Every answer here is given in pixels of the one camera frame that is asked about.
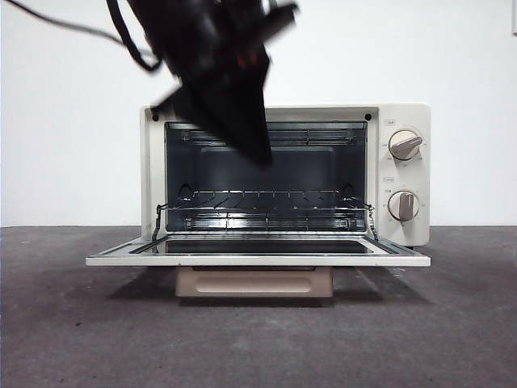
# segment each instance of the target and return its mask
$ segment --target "open oven door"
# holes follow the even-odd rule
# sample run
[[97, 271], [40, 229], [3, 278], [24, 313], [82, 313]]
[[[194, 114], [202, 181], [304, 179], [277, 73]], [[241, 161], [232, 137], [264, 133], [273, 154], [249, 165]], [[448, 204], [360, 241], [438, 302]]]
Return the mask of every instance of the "open oven door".
[[178, 232], [152, 242], [137, 238], [88, 256], [86, 265], [427, 267], [431, 259], [369, 234]]

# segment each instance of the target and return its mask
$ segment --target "white wall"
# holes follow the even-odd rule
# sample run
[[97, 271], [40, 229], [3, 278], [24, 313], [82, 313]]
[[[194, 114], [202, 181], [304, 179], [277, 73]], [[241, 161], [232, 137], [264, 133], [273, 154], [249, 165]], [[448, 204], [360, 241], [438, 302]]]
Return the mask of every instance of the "white wall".
[[[102, 1], [25, 1], [114, 31]], [[298, 2], [297, 27], [269, 47], [267, 103], [426, 101], [432, 223], [517, 224], [511, 0]], [[138, 224], [138, 109], [173, 85], [3, 2], [2, 224]]]

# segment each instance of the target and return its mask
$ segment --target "electrical cord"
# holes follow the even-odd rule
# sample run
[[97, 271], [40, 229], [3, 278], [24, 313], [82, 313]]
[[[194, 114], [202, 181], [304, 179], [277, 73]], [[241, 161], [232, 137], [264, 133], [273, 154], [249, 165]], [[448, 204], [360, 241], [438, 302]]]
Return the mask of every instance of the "electrical cord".
[[149, 72], [155, 71], [162, 64], [162, 59], [158, 58], [156, 62], [152, 65], [148, 64], [142, 58], [141, 52], [138, 50], [138, 47], [134, 44], [131, 39], [131, 35], [129, 35], [128, 28], [124, 22], [124, 18], [120, 13], [119, 2], [118, 0], [106, 0], [107, 8], [110, 10], [111, 20], [113, 24], [115, 24], [116, 30], [120, 34], [120, 38], [124, 42], [124, 45], [128, 48], [129, 54], [131, 58], [144, 70]]
[[[29, 8], [28, 6], [25, 6], [21, 2], [17, 2], [15, 0], [4, 0], [4, 1], [8, 2], [12, 6], [15, 6], [15, 7], [19, 8], [22, 11], [27, 12], [29, 15], [32, 15], [35, 18], [37, 18], [39, 20], [42, 20], [44, 22], [50, 23], [50, 24], [52, 24], [54, 26], [68, 28], [69, 30], [73, 30], [73, 31], [77, 31], [77, 32], [85, 32], [87, 34], [91, 34], [91, 35], [95, 35], [95, 36], [100, 36], [102, 38], [105, 38], [105, 39], [108, 39], [108, 40], [112, 41], [113, 43], [117, 43], [117, 44], [119, 44], [121, 46], [124, 46], [124, 47], [128, 48], [130, 53], [131, 53], [131, 50], [135, 49], [136, 51], [138, 51], [139, 55], [142, 54], [142, 55], [145, 55], [147, 57], [155, 57], [154, 54], [151, 51], [146, 50], [146, 49], [138, 49], [134, 44], [132, 44], [132, 46], [133, 46], [132, 48], [129, 48], [126, 45], [126, 43], [124, 42], [124, 39], [121, 40], [120, 38], [118, 38], [117, 36], [115, 36], [115, 35], [113, 35], [113, 34], [111, 34], [109, 32], [105, 32], [103, 30], [99, 30], [99, 29], [93, 28], [93, 27], [84, 26], [84, 25], [81, 25], [81, 24], [66, 22], [64, 20], [59, 20], [59, 19], [55, 19], [55, 18], [46, 16], [46, 15], [43, 15], [40, 12], [34, 11], [33, 9]], [[158, 62], [156, 64], [148, 65], [148, 67], [151, 68], [151, 69], [157, 69], [157, 67], [159, 66], [160, 63], [161, 63], [161, 60], [158, 59]]]

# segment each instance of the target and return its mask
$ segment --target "control knob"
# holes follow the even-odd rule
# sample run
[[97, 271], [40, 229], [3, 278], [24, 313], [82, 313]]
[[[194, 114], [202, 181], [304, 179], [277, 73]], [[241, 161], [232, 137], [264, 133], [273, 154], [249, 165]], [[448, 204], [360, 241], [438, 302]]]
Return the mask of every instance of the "control knob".
[[409, 129], [403, 129], [391, 136], [389, 139], [389, 152], [399, 160], [410, 160], [418, 153], [423, 139]]
[[407, 191], [394, 193], [388, 201], [389, 212], [398, 221], [411, 221], [415, 218], [419, 205], [417, 196]]

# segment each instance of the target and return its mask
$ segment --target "white toaster oven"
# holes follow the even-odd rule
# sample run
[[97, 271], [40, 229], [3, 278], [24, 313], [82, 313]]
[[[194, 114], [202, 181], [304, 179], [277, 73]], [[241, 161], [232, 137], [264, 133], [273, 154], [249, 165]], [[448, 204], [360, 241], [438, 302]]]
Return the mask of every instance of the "white toaster oven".
[[260, 168], [174, 115], [141, 111], [141, 237], [87, 265], [174, 266], [184, 297], [329, 297], [332, 267], [426, 267], [424, 103], [268, 108]]

